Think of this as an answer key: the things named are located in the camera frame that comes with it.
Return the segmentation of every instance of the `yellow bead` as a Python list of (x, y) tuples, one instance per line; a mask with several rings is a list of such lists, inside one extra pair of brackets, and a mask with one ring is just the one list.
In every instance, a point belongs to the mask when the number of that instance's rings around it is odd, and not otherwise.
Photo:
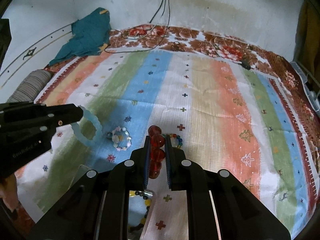
[(144, 225), (144, 224), (146, 223), (146, 219), (145, 219), (145, 218), (141, 219), (141, 220), (140, 220), (140, 223), (141, 223), (142, 225)]
[(150, 199), (146, 199), (144, 201), (144, 203), (145, 203), (146, 206), (150, 206), (151, 205), (151, 200)]

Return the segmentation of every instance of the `wall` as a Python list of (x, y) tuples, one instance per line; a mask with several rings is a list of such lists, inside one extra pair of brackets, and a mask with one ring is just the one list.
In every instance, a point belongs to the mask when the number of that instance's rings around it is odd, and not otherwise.
[[(105, 7), (111, 26), (127, 28), (148, 22), (161, 0), (13, 0), (12, 43), (3, 68), (22, 51), (54, 30)], [(170, 0), (171, 25), (237, 36), (293, 58), (297, 20), (303, 0)], [(155, 23), (166, 23), (168, 12)]]

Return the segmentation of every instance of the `silver screw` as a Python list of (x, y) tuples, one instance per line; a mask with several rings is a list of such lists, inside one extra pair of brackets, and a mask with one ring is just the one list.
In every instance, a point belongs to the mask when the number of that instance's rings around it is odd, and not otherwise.
[(183, 161), (181, 162), (181, 164), (182, 164), (183, 166), (188, 167), (188, 166), (191, 165), (191, 161), (189, 161), (189, 160), (183, 160)]
[(40, 127), (40, 131), (42, 131), (42, 132), (47, 131), (47, 129), (48, 129), (48, 128), (47, 128), (46, 126), (41, 126), (41, 127)]
[(87, 172), (87, 177), (88, 178), (93, 178), (96, 175), (97, 175), (97, 173), (95, 171), (93, 171), (93, 170)]
[(124, 162), (124, 165), (127, 166), (127, 167), (131, 167), (134, 165), (134, 161), (133, 160), (126, 160)]
[(220, 176), (221, 177), (227, 178), (227, 177), (229, 177), (229, 175), (230, 175), (230, 173), (227, 170), (220, 171)]

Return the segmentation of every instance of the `beaded bracelet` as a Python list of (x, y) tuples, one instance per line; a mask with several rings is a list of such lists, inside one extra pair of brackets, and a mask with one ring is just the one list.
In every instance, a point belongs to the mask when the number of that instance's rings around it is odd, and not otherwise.
[(166, 135), (170, 135), (170, 138), (177, 138), (177, 140), (178, 140), (178, 145), (176, 146), (176, 148), (178, 148), (178, 149), (180, 149), (181, 148), (181, 146), (183, 145), (183, 143), (182, 143), (182, 138), (180, 137), (180, 135), (176, 135), (175, 133), (167, 133), (167, 134), (162, 134), (162, 136), (165, 138), (166, 137)]
[[(115, 133), (116, 132), (120, 132), (120, 131), (124, 131), (125, 135), (127, 136), (127, 147), (119, 147), (118, 143), (119, 143), (119, 136), (117, 136)], [(108, 139), (112, 139), (113, 141), (113, 147), (116, 148), (117, 151), (126, 151), (130, 146), (131, 146), (131, 140), (132, 140), (132, 137), (129, 135), (129, 132), (127, 131), (127, 128), (125, 127), (120, 127), (118, 126), (117, 128), (115, 128), (112, 132), (108, 132), (107, 133), (107, 138)]]

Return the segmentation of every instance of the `orange stripe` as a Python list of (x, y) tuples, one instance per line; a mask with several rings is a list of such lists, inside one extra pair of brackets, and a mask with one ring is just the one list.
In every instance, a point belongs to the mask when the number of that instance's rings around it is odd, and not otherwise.
[[(250, 112), (238, 90), (236, 78), (229, 64), (220, 61), (211, 62), (211, 72), (220, 88), (219, 105), (224, 113), (221, 118), (223, 124), (221, 127), (225, 129), (222, 129), (221, 133), (228, 153), (224, 167), (242, 183), (246, 181), (246, 187), (253, 184), (250, 187), (251, 192), (259, 197), (261, 179), (259, 144), (254, 136), (250, 137), (250, 142), (240, 138), (240, 134), (245, 130), (249, 130), (253, 135)], [(243, 114), (246, 119), (244, 123), (236, 118), (238, 114)], [(251, 167), (241, 161), (241, 158), (248, 154), (251, 154), (251, 158), (254, 159)]]
[(112, 54), (102, 52), (99, 56), (87, 57), (50, 93), (44, 101), (47, 106), (63, 105), (70, 95), (90, 76), (101, 62)]

